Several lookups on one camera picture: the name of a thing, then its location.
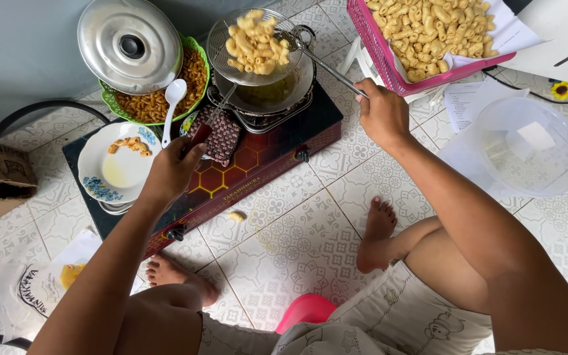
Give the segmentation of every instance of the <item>white plastic spoon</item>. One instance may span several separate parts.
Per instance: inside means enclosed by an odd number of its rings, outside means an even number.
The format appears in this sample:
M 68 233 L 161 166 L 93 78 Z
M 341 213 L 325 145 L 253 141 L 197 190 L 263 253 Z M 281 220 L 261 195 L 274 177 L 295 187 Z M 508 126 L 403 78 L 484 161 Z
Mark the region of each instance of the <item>white plastic spoon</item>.
M 166 88 L 166 101 L 170 104 L 168 109 L 168 114 L 166 115 L 166 121 L 163 124 L 163 138 L 162 138 L 162 148 L 168 147 L 170 144 L 170 126 L 172 125 L 172 116 L 174 116 L 174 109 L 177 107 L 179 101 L 183 100 L 185 94 L 187 93 L 187 84 L 183 79 L 177 79 L 170 83 Z

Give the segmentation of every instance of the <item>hand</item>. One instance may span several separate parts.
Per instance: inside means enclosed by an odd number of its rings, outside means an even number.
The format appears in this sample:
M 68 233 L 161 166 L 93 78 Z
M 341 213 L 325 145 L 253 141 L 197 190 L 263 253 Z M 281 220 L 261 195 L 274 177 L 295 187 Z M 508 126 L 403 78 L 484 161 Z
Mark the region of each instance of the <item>hand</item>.
M 384 150 L 414 139 L 409 133 L 409 105 L 402 97 L 376 85 L 370 78 L 354 83 L 354 86 L 369 97 L 357 96 L 361 105 L 361 125 L 369 138 Z
M 167 210 L 183 195 L 192 172 L 201 165 L 201 157 L 207 150 L 205 143 L 198 144 L 181 160 L 181 150 L 189 143 L 188 137 L 176 138 L 157 154 L 138 201 L 145 200 L 155 206 L 164 206 Z

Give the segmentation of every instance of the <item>pink stool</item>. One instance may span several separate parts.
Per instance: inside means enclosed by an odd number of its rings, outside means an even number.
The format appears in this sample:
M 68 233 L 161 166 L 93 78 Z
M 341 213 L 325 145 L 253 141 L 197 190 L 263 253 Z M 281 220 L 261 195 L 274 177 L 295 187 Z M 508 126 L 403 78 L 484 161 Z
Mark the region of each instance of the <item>pink stool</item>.
M 320 295 L 312 293 L 301 295 L 288 306 L 275 332 L 284 334 L 290 327 L 302 321 L 314 324 L 323 323 L 335 309 L 334 304 Z

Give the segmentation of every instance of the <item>frying oil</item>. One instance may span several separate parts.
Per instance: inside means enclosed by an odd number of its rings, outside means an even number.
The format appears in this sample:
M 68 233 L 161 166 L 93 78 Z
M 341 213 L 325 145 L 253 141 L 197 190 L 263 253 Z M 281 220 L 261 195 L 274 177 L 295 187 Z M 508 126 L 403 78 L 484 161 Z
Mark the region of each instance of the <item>frying oil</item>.
M 109 154 L 102 163 L 104 179 L 116 188 L 127 188 L 130 183 L 124 178 L 124 172 L 115 155 Z
M 264 86 L 238 85 L 235 94 L 242 101 L 256 107 L 270 107 L 284 101 L 293 92 L 295 75 Z

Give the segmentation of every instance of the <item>green plastic basket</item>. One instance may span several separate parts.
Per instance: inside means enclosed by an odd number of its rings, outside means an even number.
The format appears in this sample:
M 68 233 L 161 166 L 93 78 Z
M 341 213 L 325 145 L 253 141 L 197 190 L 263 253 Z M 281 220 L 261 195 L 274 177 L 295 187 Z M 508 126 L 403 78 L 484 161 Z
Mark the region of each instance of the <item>green plastic basket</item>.
M 189 110 L 187 110 L 187 112 L 185 112 L 184 114 L 181 114 L 177 117 L 174 117 L 172 119 L 172 121 L 177 121 L 178 119 L 182 119 L 183 117 L 186 117 L 187 115 L 189 115 L 190 113 L 192 113 L 192 111 L 194 111 L 194 109 L 196 109 L 196 106 L 198 106 L 201 103 L 201 100 L 203 99 L 203 97 L 205 96 L 205 92 L 207 90 L 207 86 L 209 84 L 209 62 L 207 60 L 207 56 L 205 55 L 205 50 L 196 42 L 196 40 L 193 37 L 184 37 L 181 34 L 178 34 L 178 36 L 181 38 L 181 44 L 183 45 L 184 48 L 192 48 L 192 49 L 196 49 L 197 51 L 199 51 L 199 53 L 201 54 L 201 58 L 203 59 L 203 62 L 205 63 L 205 68 L 207 70 L 207 80 L 205 81 L 205 88 L 203 89 L 203 93 L 201 95 L 201 98 L 198 99 L 196 102 L 194 102 L 194 105 L 192 105 L 192 107 L 190 107 Z M 110 87 L 109 85 L 107 85 L 106 83 L 104 83 L 102 80 L 98 79 L 98 82 L 100 83 L 100 86 L 102 87 L 102 101 L 104 101 L 104 103 L 108 106 L 109 109 L 111 109 L 111 112 L 115 113 L 116 115 L 122 117 L 123 119 L 136 123 L 138 125 L 143 125 L 143 126 L 158 126 L 158 125 L 163 125 L 163 122 L 159 122 L 159 123 L 142 123 L 137 121 L 136 119 L 134 119 L 133 117 L 130 117 L 130 115 L 128 114 L 128 112 L 126 112 L 125 110 L 123 110 L 120 105 L 117 103 L 117 100 L 115 100 L 115 89 L 113 89 L 112 87 Z

